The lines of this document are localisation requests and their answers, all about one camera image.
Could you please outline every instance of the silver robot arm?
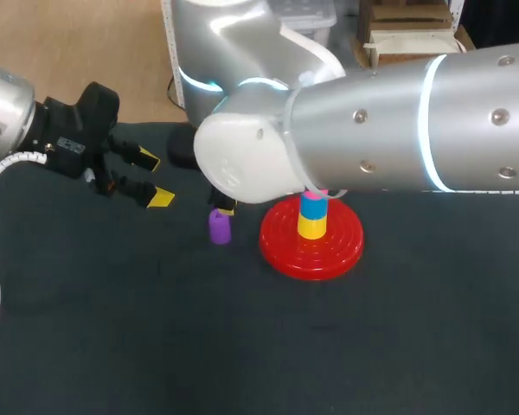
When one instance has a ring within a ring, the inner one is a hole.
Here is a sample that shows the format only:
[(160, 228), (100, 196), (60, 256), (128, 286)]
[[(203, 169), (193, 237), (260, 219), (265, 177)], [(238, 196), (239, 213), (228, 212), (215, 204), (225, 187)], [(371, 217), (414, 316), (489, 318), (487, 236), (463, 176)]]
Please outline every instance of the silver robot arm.
[(306, 188), (519, 192), (519, 44), (293, 91), (241, 86), (201, 124), (195, 154), (248, 203)]

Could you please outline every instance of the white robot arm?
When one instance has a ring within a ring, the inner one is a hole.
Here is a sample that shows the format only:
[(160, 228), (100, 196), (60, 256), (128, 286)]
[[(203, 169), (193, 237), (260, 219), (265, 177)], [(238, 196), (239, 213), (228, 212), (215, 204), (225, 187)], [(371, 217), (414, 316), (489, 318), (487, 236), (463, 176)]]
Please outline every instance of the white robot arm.
[(519, 191), (519, 45), (344, 76), (266, 0), (171, 2), (196, 160), (223, 194)]
[(241, 86), (200, 125), (195, 154), (249, 203), (306, 188), (519, 192), (519, 44), (293, 91)]

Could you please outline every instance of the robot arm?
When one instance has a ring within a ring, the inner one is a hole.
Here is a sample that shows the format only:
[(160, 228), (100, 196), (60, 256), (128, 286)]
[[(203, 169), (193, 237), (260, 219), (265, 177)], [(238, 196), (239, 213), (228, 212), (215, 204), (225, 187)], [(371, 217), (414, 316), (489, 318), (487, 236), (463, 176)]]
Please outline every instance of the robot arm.
[(519, 192), (519, 45), (382, 67), (294, 91), (243, 85), (200, 125), (222, 193)]
[(33, 87), (0, 69), (0, 161), (16, 152), (45, 154), (39, 160), (55, 173), (85, 179), (99, 195), (115, 191), (143, 207), (167, 206), (173, 195), (150, 182), (134, 182), (106, 166), (113, 152), (129, 164), (154, 170), (159, 159), (133, 142), (112, 133), (119, 96), (93, 82), (75, 105), (52, 98), (35, 101)]

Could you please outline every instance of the dark gray mat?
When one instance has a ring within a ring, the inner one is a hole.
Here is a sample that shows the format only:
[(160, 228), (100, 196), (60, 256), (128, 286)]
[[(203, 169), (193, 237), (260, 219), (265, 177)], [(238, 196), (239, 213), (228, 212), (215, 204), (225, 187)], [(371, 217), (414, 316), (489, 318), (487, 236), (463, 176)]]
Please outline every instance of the dark gray mat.
[(1, 178), (0, 415), (519, 415), (519, 196), (351, 195), (361, 262), (304, 284), (260, 256), (267, 205), (211, 246), (208, 184), (155, 177), (167, 210)]

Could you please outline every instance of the table surface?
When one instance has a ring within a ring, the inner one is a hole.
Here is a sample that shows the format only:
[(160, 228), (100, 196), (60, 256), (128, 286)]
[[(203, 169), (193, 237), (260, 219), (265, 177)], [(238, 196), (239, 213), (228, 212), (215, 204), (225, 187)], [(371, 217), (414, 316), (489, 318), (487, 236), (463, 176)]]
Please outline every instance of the table surface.
[(0, 415), (519, 414), (519, 196), (352, 194), (365, 253), (308, 284), (260, 256), (269, 205), (212, 246), (205, 180), (154, 176), (168, 209), (1, 177)]
[(183, 121), (167, 99), (171, 64), (160, 0), (0, 0), (0, 67), (36, 98), (74, 104), (97, 81), (119, 94), (119, 120)]

